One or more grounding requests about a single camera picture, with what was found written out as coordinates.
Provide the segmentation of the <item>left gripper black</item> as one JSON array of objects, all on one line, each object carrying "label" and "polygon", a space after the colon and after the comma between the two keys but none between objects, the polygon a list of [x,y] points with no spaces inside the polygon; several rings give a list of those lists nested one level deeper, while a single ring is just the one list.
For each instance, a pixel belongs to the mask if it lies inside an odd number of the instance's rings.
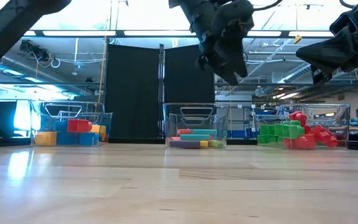
[{"label": "left gripper black", "polygon": [[169,0],[168,6],[181,8],[189,31],[198,38],[200,70],[213,72],[232,86],[238,85],[236,74],[248,75],[242,40],[254,26],[250,1]]}]

